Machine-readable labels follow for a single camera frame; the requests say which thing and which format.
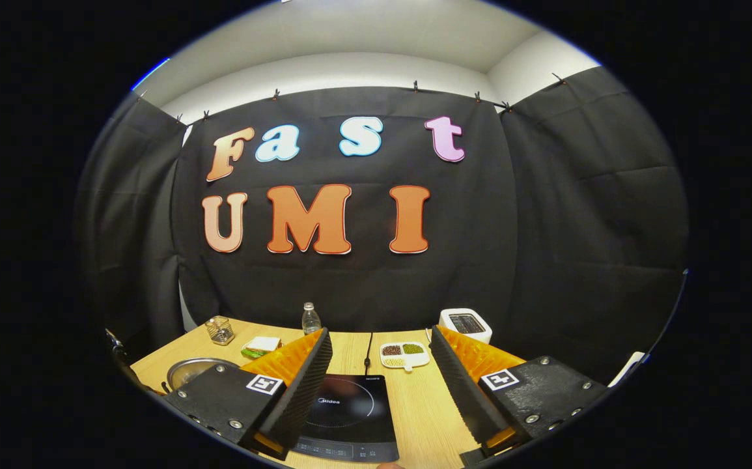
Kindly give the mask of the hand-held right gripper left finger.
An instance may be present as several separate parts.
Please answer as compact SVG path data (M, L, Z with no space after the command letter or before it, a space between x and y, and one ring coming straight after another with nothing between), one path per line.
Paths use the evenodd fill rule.
M284 460L295 448L332 357L321 328L238 366L215 364L164 400L201 427L245 450Z

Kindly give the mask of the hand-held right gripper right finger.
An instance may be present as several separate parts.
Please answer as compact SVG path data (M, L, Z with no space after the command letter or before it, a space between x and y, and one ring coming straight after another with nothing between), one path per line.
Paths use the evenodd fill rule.
M608 390L554 357L525 360L444 326L430 352L484 457L556 433Z

